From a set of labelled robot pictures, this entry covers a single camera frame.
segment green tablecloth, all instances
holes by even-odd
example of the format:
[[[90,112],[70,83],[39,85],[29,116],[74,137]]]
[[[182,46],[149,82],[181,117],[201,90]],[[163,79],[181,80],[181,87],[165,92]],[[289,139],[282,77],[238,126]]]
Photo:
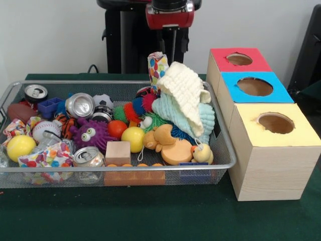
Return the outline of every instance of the green tablecloth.
[[[148,79],[28,75],[27,79]],[[321,240],[321,172],[301,200],[238,202],[218,185],[0,189],[1,240]]]

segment red box top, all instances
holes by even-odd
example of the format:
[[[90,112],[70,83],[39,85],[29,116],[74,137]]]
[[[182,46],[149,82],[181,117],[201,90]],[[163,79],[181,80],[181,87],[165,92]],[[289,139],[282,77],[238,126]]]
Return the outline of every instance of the red box top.
[[[272,72],[256,48],[211,49],[221,72]]]

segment light blue knitted fabric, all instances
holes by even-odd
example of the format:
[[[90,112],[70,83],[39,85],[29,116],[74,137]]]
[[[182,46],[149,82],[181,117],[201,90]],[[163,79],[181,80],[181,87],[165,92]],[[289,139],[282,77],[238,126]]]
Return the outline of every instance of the light blue knitted fabric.
[[[210,105],[199,103],[199,113],[204,128],[204,133],[200,137],[195,136],[187,118],[180,111],[176,100],[171,95],[162,92],[160,98],[152,103],[152,110],[163,119],[173,122],[179,129],[192,138],[198,138],[205,144],[209,143],[210,134],[215,124],[215,113]]]

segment black cable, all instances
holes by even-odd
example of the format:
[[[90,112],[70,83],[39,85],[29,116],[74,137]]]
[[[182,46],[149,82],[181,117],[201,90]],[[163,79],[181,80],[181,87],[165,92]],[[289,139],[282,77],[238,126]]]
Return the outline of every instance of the black cable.
[[[88,69],[88,71],[87,71],[88,74],[90,73],[90,71],[91,71],[92,68],[95,68],[96,73],[99,74],[99,70],[98,70],[97,66],[94,65],[94,64],[90,65],[90,67],[89,67],[89,69]]]

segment yellow rubber duck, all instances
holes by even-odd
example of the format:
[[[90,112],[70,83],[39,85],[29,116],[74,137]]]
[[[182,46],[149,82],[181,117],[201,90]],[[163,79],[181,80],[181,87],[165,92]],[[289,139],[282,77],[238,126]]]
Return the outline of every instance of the yellow rubber duck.
[[[191,151],[193,154],[192,162],[205,163],[209,165],[213,163],[213,152],[209,145],[207,144],[197,144],[197,146],[192,146]]]

